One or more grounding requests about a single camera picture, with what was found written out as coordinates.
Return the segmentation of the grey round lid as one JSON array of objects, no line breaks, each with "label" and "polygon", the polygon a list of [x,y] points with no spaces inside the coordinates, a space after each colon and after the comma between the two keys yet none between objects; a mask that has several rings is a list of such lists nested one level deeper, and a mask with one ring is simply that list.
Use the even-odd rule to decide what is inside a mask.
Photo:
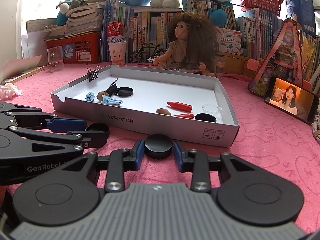
[{"label": "grey round lid", "polygon": [[153,134],[144,141],[144,154],[152,159],[165,159],[172,154],[172,140],[163,134]]}]

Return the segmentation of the light blue hair clip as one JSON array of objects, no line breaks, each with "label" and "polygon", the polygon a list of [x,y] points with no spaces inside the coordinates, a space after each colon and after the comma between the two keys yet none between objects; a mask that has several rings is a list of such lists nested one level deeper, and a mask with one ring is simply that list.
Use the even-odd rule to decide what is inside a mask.
[{"label": "light blue hair clip", "polygon": [[122,100],[118,100],[118,99],[113,99],[109,96],[106,95],[102,95],[102,100],[101,100],[101,104],[103,105],[114,105],[114,106],[119,106],[123,103]]}]

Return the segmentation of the brown walnut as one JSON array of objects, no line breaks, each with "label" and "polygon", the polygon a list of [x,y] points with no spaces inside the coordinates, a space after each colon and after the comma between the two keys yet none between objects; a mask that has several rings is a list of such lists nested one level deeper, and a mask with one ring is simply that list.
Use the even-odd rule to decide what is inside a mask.
[{"label": "brown walnut", "polygon": [[101,102],[103,100],[103,95],[108,96],[108,93],[105,91],[101,91],[97,94],[97,99],[99,102]]}]

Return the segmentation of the black binder clip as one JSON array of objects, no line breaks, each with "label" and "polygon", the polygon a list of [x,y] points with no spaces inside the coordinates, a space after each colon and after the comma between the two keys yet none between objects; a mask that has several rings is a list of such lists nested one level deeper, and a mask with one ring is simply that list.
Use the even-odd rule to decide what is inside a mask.
[{"label": "black binder clip", "polygon": [[97,65],[94,70],[91,70],[90,66],[86,64],[86,68],[87,68],[87,77],[89,82],[98,78],[98,73],[100,69],[99,65]]},{"label": "black binder clip", "polygon": [[105,93],[107,96],[111,97],[113,94],[115,94],[118,90],[118,87],[116,85],[116,81],[118,79],[115,79],[111,84],[110,86],[105,90]]}]

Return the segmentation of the black round lid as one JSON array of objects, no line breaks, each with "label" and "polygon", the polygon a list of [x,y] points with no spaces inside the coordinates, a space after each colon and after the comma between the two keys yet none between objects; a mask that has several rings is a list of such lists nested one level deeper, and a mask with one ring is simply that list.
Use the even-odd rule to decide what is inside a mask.
[{"label": "black round lid", "polygon": [[130,87],[119,87],[117,89],[117,96],[126,98],[132,95],[133,95],[133,89]]}]

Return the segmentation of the brown nut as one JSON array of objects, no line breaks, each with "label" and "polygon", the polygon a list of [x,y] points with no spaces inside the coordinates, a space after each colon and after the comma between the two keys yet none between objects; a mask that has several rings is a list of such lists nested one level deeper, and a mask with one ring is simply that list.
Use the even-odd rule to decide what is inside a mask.
[{"label": "brown nut", "polygon": [[171,115],[171,113],[167,109],[164,109],[164,108],[157,109],[156,113],[157,114],[164,114],[164,115]]}]

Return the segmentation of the black round cap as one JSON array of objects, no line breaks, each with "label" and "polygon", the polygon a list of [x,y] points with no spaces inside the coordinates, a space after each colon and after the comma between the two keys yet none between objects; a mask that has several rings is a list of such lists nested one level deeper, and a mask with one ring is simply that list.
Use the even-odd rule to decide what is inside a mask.
[{"label": "black round cap", "polygon": [[207,113],[199,113],[195,115],[195,120],[201,120],[201,121],[207,121],[207,122],[213,122],[213,123],[217,122],[217,119],[215,116]]}]

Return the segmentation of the small blue charm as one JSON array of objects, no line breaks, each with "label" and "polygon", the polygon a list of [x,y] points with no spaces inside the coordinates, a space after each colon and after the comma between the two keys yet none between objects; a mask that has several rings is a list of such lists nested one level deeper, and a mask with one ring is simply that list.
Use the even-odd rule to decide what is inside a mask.
[{"label": "small blue charm", "polygon": [[95,99],[95,95],[94,95],[93,92],[88,92],[88,93],[86,94],[86,96],[85,96],[85,100],[86,100],[87,102],[93,102],[94,99]]}]

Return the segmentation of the clear round lid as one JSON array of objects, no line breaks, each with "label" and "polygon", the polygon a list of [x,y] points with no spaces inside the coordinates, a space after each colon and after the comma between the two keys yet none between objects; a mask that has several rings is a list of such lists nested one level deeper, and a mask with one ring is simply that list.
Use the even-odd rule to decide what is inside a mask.
[{"label": "clear round lid", "polygon": [[210,115],[218,115],[220,114],[222,108],[215,104],[205,104],[202,106],[202,110],[204,111],[204,113]]}]

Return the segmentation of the black binder clip on box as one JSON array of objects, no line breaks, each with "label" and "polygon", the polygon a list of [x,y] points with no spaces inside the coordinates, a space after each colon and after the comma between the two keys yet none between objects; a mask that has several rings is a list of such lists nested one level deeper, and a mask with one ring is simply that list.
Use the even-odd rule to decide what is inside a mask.
[{"label": "black binder clip on box", "polygon": [[90,66],[86,64],[86,68],[87,68],[87,77],[89,82],[98,78],[98,73],[100,69],[99,65],[97,65],[94,70],[91,70]]}]

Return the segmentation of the black miniature bicycle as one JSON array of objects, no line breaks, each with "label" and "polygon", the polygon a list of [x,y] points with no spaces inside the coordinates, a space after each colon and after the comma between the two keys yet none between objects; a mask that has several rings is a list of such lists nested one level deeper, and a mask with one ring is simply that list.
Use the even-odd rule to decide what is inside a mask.
[{"label": "black miniature bicycle", "polygon": [[130,56],[131,63],[153,63],[153,59],[164,55],[166,49],[161,48],[160,44],[143,43]]}]

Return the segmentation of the brown-haired doll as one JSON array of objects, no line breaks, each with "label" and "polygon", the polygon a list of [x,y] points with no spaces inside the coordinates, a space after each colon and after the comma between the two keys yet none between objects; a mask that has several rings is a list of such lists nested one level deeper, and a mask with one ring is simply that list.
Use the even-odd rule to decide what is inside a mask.
[{"label": "brown-haired doll", "polygon": [[214,76],[218,51],[212,22],[199,14],[182,12],[171,22],[165,54],[154,58],[150,67]]}]

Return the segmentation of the smartphone playing video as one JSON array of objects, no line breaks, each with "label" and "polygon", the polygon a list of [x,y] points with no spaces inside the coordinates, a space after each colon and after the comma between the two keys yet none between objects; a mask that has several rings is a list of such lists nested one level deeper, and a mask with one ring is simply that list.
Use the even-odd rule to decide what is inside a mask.
[{"label": "smartphone playing video", "polygon": [[319,104],[316,94],[276,76],[269,80],[264,101],[306,124],[313,122]]}]

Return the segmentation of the row of upright books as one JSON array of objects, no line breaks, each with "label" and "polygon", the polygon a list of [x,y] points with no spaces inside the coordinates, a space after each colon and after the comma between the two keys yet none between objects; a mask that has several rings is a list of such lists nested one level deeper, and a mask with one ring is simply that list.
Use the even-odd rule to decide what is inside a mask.
[{"label": "row of upright books", "polygon": [[[153,59],[151,67],[214,76],[218,51],[212,22],[197,14],[181,12],[171,21],[168,48]],[[302,55],[297,24],[293,20],[284,21],[263,64],[249,83],[249,89],[264,95],[263,79],[272,75],[303,87]]]}]

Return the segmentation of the blue paper bag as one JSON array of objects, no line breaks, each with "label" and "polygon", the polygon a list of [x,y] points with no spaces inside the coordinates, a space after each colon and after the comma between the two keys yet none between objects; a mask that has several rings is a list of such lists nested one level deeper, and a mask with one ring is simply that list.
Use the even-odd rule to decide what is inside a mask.
[{"label": "blue paper bag", "polygon": [[287,18],[295,21],[297,28],[316,37],[316,22],[313,8],[313,0],[285,0],[287,6]]}]

